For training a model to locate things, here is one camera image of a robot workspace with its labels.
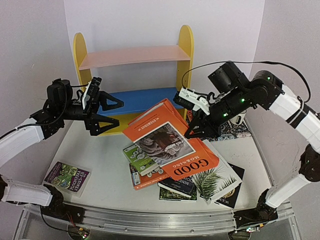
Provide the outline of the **large orange Good Morning book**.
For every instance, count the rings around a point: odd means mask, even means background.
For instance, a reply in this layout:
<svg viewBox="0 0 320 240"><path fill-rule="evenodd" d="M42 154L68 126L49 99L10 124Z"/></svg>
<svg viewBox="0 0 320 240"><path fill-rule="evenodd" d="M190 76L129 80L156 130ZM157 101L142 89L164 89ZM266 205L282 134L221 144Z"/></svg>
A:
<svg viewBox="0 0 320 240"><path fill-rule="evenodd" d="M187 139L188 125L167 99L136 117L123 134L173 180L213 169L219 158L199 138Z"/></svg>

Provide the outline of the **white Singularity palm book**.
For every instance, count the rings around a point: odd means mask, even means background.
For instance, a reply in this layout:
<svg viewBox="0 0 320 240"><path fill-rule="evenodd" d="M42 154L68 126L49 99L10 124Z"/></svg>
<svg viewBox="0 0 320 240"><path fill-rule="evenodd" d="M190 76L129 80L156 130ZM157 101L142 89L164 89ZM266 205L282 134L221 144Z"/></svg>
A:
<svg viewBox="0 0 320 240"><path fill-rule="evenodd" d="M219 163L214 168L193 175L192 180L200 197L209 205L233 191L242 183L242 179L212 142L206 139L203 143L218 157Z"/></svg>

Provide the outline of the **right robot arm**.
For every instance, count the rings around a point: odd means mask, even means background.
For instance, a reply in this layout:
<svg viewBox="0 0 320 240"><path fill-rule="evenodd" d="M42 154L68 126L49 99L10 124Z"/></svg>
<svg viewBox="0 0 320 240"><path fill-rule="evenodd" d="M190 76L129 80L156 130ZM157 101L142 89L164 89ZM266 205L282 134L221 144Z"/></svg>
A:
<svg viewBox="0 0 320 240"><path fill-rule="evenodd" d="M249 108L262 107L286 121L307 141L300 157L300 169L265 190L256 207L234 213L238 229L274 221L278 218L277 208L286 199L320 180L320 115L267 70L258 71L253 79L248 79L237 61L220 61L219 68L208 78L219 92L214 102L210 102L212 93L187 87L182 87L173 99L183 108L195 111L184 134L186 138L218 137L222 124Z"/></svg>

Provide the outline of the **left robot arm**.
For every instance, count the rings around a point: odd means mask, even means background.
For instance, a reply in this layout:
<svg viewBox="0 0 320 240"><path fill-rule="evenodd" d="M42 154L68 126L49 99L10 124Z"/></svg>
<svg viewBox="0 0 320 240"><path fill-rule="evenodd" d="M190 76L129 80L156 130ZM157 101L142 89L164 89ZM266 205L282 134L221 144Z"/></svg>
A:
<svg viewBox="0 0 320 240"><path fill-rule="evenodd" d="M101 91L102 79L94 77L84 85L77 99L74 86L67 79L56 79L47 87L47 100L42 109L31 114L22 124L0 137L0 164L3 166L30 146L52 137L64 128L66 120L82 121L91 136L98 136L120 125L118 119L100 115L104 111L122 108L124 102ZM32 185L0 177L0 200L15 204L34 204L47 207L56 218L68 213L62 194L50 185Z"/></svg>

